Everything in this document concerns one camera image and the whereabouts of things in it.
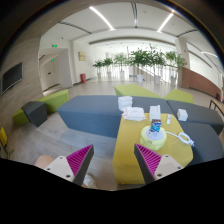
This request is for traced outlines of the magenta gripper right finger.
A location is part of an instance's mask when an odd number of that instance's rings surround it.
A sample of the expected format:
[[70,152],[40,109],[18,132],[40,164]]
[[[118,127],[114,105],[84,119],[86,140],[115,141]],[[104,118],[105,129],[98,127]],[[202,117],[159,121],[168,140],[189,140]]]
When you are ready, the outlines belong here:
[[166,177],[183,168],[169,154],[160,155],[140,144],[134,146],[134,154],[146,184]]

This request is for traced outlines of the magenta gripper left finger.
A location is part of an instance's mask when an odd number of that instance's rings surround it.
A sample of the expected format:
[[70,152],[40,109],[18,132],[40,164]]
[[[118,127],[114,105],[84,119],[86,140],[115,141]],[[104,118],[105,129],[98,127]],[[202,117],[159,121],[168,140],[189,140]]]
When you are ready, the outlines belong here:
[[94,146],[89,145],[67,157],[57,157],[45,170],[81,186],[93,155]]

